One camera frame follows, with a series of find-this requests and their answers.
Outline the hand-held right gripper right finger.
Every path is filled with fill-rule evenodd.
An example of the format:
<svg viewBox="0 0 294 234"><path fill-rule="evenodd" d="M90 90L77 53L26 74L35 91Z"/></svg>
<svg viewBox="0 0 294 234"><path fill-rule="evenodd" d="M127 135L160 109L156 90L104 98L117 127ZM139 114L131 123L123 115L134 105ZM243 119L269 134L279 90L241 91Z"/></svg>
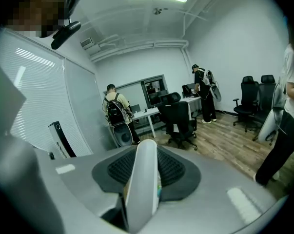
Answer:
<svg viewBox="0 0 294 234"><path fill-rule="evenodd" d="M161 202L143 234L259 234L284 206L264 187L224 161L160 146L194 164L198 186L186 198Z"/></svg>

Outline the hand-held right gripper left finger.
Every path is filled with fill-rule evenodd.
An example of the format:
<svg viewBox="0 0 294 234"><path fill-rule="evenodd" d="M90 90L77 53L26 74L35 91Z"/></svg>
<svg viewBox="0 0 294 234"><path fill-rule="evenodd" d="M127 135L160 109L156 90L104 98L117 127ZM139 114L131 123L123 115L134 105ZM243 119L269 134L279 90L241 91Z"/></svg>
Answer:
<svg viewBox="0 0 294 234"><path fill-rule="evenodd" d="M109 175L109 165L134 160L136 148L52 160L35 149L43 184L39 220L45 234L126 234L123 184Z"/></svg>

